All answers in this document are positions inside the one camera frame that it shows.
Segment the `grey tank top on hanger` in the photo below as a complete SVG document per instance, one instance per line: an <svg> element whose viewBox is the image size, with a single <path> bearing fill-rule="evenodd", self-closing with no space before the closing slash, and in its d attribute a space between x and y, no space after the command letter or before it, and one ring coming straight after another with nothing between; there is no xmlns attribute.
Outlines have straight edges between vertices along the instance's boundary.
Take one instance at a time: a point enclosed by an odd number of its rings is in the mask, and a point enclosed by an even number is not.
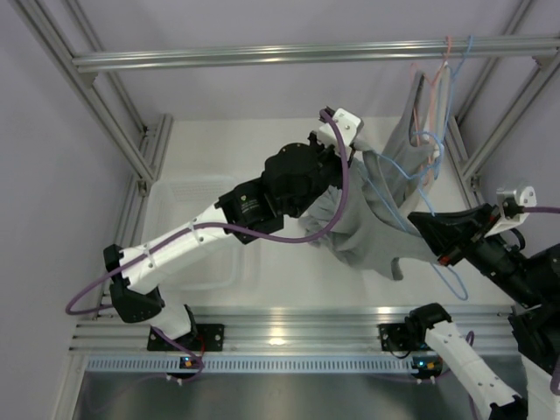
<svg viewBox="0 0 560 420"><path fill-rule="evenodd" d="M431 154L430 146L415 146L412 140L413 107L419 105L423 88L420 88L421 71L416 71L402 116L393 129L380 158L381 173L388 191L398 207L417 188L420 166Z"/></svg>

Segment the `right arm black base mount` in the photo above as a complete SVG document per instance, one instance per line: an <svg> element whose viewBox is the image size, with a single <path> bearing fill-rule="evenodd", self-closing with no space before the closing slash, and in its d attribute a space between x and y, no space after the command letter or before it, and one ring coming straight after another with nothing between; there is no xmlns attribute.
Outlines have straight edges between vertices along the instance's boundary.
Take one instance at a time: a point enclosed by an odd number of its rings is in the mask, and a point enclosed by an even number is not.
<svg viewBox="0 0 560 420"><path fill-rule="evenodd" d="M406 353L423 349L423 344L404 323L379 324L378 332L383 351Z"/></svg>

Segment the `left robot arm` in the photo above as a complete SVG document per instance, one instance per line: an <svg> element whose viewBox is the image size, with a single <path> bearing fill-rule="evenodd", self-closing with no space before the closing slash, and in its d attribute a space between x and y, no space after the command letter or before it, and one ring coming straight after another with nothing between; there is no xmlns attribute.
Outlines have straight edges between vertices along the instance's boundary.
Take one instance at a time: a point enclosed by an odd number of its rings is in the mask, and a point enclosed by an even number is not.
<svg viewBox="0 0 560 420"><path fill-rule="evenodd" d="M166 297L161 284L192 263L256 239L279 242L284 219L301 217L329 187L347 189L348 162L341 137L327 144L311 133L264 163L258 178L220 196L201 214L155 240L130 248L111 245L103 256L111 304L127 324L149 323L178 349L196 343L190 309Z"/></svg>

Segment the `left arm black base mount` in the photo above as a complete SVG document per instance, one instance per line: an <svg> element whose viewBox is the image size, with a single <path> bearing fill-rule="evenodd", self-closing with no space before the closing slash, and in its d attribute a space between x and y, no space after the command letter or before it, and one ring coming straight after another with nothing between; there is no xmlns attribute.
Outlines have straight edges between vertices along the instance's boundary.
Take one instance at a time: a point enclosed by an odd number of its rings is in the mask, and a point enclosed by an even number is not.
<svg viewBox="0 0 560 420"><path fill-rule="evenodd" d="M223 324L198 324L196 333L189 333L174 341L191 352L218 353L223 350L224 336L225 326ZM147 350L150 352L170 352L178 351L179 349L167 342L151 328L148 335Z"/></svg>

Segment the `grey tank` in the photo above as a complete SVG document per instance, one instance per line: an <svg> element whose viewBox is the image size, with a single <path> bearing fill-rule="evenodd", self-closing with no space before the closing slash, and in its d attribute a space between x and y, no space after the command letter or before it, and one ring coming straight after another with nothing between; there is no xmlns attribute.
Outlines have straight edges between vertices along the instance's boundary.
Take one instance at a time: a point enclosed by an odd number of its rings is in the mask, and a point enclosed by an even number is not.
<svg viewBox="0 0 560 420"><path fill-rule="evenodd" d="M403 279L402 259L434 264L435 255L401 210L408 180L366 143L355 149L361 158L349 168L344 213L329 234L331 251L357 270L374 270L394 281Z"/></svg>
<svg viewBox="0 0 560 420"><path fill-rule="evenodd" d="M423 88L420 88L421 71L416 71L402 116L393 129L380 158L381 173L388 191L398 207L417 188L420 166L431 154L430 146L415 146L412 140L413 107L419 105Z"/></svg>

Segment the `white tank top on hanger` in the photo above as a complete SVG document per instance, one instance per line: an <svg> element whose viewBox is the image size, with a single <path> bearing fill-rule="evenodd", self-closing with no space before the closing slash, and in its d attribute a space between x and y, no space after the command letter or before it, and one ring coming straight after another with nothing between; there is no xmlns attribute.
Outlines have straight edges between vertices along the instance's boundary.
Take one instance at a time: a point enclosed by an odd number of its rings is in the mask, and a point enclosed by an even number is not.
<svg viewBox="0 0 560 420"><path fill-rule="evenodd" d="M444 62L433 77L413 68L411 88L400 127L401 150L407 158L422 159L419 164L402 163L403 190L401 212L407 213L424 206L431 214L433 206L428 193L439 177L445 157L444 138L452 105L452 70Z"/></svg>

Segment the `white plastic basket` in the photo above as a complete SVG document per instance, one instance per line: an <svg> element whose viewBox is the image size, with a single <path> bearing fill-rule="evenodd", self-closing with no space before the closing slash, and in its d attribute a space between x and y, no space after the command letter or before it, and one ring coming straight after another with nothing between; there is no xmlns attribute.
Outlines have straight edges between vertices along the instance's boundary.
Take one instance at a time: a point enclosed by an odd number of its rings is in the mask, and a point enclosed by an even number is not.
<svg viewBox="0 0 560 420"><path fill-rule="evenodd" d="M194 219L236 185L235 178L223 175L159 180L150 191L141 242L155 240ZM181 291L227 287L240 277L242 257L240 248L214 251L176 272L166 286Z"/></svg>

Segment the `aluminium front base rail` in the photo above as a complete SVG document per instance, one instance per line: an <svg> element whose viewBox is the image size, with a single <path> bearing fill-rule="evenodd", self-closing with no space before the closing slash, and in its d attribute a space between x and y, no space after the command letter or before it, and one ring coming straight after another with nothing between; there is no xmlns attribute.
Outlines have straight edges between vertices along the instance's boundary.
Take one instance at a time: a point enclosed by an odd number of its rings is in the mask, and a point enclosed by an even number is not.
<svg viewBox="0 0 560 420"><path fill-rule="evenodd" d="M227 354L378 354L378 325L403 321L408 306L351 308L194 309L198 324L225 326ZM483 355L513 354L515 339L504 305L455 305L446 309L462 333L475 333ZM125 324L113 311L78 321L69 349L75 354L140 354L147 350L149 326Z"/></svg>

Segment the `aluminium frame struts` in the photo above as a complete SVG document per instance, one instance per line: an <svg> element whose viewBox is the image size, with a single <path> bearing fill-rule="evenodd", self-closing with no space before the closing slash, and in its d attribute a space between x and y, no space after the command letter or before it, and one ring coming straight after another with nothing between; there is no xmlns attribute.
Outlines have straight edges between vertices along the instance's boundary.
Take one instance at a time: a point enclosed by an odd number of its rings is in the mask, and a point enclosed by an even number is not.
<svg viewBox="0 0 560 420"><path fill-rule="evenodd" d="M559 33L557 1L469 1L460 36ZM470 59L461 77L457 124L468 159L460 169L485 195L517 179L546 184L559 147L559 53Z"/></svg>
<svg viewBox="0 0 560 420"><path fill-rule="evenodd" d="M68 86L118 149L132 170L132 185L146 198L163 170L172 133L173 117L161 114L153 124L141 117L122 79L116 73L80 73L79 40L89 52L98 53L103 44L78 1L62 6L74 32L67 34L44 1L11 1L10 5L55 65Z"/></svg>

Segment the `grey clothes pile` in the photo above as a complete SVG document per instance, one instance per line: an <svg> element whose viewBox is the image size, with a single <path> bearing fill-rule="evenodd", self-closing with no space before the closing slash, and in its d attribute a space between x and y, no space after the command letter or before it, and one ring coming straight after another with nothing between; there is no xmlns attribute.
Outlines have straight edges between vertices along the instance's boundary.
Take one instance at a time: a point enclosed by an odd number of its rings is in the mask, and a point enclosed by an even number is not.
<svg viewBox="0 0 560 420"><path fill-rule="evenodd" d="M341 190L330 186L298 219L298 225L304 230L304 236L312 236L323 230L333 219L338 210ZM347 263L342 246L349 238L349 228L344 225L343 218L332 229L320 238L308 241L307 244L316 249L329 250L339 261Z"/></svg>

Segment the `aluminium frame right struts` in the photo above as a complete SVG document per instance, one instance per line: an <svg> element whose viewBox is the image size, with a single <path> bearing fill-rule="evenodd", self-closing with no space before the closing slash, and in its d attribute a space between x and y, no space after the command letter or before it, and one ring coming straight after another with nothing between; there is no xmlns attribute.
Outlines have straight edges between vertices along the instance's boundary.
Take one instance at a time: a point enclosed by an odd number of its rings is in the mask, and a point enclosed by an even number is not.
<svg viewBox="0 0 560 420"><path fill-rule="evenodd" d="M460 36L559 33L557 1L469 1ZM460 169L485 195L517 179L546 184L559 147L559 53L470 59L461 77L457 124L468 159Z"/></svg>

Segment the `aluminium frame left struts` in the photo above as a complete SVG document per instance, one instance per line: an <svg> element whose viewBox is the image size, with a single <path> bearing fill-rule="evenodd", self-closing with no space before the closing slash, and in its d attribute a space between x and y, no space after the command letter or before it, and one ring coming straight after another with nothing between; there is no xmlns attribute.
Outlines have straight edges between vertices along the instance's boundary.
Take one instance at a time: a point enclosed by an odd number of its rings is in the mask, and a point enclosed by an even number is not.
<svg viewBox="0 0 560 420"><path fill-rule="evenodd" d="M173 117L161 114L153 124L141 117L122 79L116 73L80 73L79 40L89 52L98 53L103 44L78 1L62 6L74 32L67 34L44 1L11 1L10 5L55 65L68 86L118 149L132 170L132 185L146 198L163 170L172 133Z"/></svg>

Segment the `aluminium hanging rail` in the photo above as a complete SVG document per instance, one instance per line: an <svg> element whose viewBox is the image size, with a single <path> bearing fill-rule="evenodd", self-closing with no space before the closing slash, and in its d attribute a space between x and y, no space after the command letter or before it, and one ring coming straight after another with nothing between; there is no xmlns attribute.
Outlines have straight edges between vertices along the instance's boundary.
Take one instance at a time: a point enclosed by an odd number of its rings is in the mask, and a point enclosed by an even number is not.
<svg viewBox="0 0 560 420"><path fill-rule="evenodd" d="M255 45L142 52L88 52L71 59L82 74L121 71L238 67L393 60L552 56L559 37L504 35L349 44Z"/></svg>

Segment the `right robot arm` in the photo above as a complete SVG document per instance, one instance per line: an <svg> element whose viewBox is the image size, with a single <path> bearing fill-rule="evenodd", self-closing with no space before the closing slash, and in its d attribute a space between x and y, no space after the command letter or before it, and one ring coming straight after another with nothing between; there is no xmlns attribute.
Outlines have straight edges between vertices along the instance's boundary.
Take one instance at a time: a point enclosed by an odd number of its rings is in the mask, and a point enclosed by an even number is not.
<svg viewBox="0 0 560 420"><path fill-rule="evenodd" d="M468 262L521 307L507 322L525 374L524 392L501 378L475 338L462 331L441 304L418 307L405 319L409 341L443 360L481 419L559 417L559 247L525 256L522 247L509 246L493 231L505 219L558 211L530 205L502 211L484 204L456 213L413 212L408 217L442 265Z"/></svg>

